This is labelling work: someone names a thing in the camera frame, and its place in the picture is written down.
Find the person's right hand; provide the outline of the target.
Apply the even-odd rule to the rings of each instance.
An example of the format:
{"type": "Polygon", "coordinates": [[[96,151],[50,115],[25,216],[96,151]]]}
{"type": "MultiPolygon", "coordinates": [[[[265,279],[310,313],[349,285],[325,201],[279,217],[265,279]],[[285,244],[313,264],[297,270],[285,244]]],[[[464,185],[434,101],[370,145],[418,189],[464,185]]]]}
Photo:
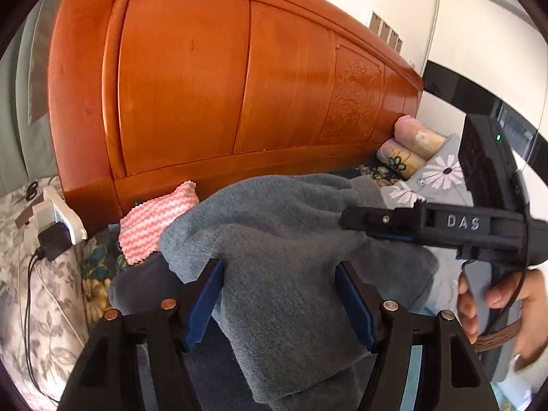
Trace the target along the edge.
{"type": "MultiPolygon", "coordinates": [[[[506,277],[487,292],[485,304],[492,309],[504,308],[511,300],[520,280],[521,275],[518,273],[506,277]]],[[[458,291],[459,321],[470,343],[475,343],[478,336],[477,309],[464,275],[459,277],[458,291]]],[[[527,271],[516,299],[522,301],[522,323],[514,352],[519,355],[520,362],[527,366],[536,362],[547,347],[547,297],[542,271],[527,271]]]]}

